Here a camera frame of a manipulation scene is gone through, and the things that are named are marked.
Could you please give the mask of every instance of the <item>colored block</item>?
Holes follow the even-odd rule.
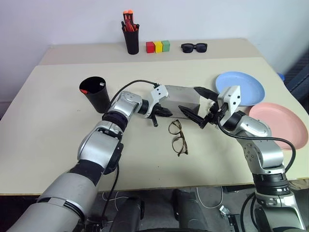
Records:
[[[155,44],[153,42],[146,42],[146,52],[153,53],[155,52]]]
[[[162,52],[162,47],[163,47],[163,45],[162,45],[161,41],[156,41],[156,42],[154,42],[154,45],[155,45],[154,51],[155,51],[156,53]]]
[[[163,45],[163,48],[162,48],[162,51],[163,52],[169,52],[169,41],[168,40],[163,40],[161,41],[162,45]]]

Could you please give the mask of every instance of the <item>sunglasses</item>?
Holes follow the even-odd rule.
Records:
[[[173,135],[176,135],[176,137],[174,137],[172,140],[172,147],[173,150],[177,153],[178,157],[181,153],[188,154],[187,142],[184,139],[182,125],[178,119],[171,122],[169,125],[169,132]]]
[[[206,52],[207,51],[207,43],[183,43],[181,46],[184,53],[191,53],[193,52],[193,49],[195,49],[197,52]]]

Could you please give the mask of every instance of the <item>black pen holder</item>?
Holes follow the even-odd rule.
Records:
[[[103,114],[108,110],[110,98],[107,93],[106,82],[102,77],[92,76],[83,80],[79,89],[98,113]]]
[[[125,40],[126,40],[126,48],[127,52],[131,55],[135,55],[139,52],[139,25],[137,24],[136,31],[123,31]]]

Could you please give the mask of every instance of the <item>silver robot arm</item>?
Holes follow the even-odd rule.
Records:
[[[114,171],[121,157],[121,138],[133,113],[149,117],[156,104],[168,96],[158,86],[143,100],[123,91],[78,149],[78,162],[59,176],[8,232],[71,232],[85,221],[103,174]]]
[[[240,88],[233,86],[220,95],[209,89],[196,87],[203,97],[215,103],[204,117],[195,115],[190,109],[179,106],[180,110],[201,128],[207,123],[218,124],[232,135],[252,137],[237,141],[243,148],[245,159],[253,175],[256,187],[255,196],[261,207],[255,210],[259,231],[285,231],[305,229],[295,196],[290,191],[285,176],[283,152],[273,140],[255,140],[253,137],[271,137],[271,130],[265,123],[247,116],[236,108],[240,104]]]

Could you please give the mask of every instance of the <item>white wall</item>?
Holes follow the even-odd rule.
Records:
[[[15,97],[50,44],[122,41],[129,8],[141,41],[244,37],[281,73],[309,45],[309,0],[1,0],[0,102]]]

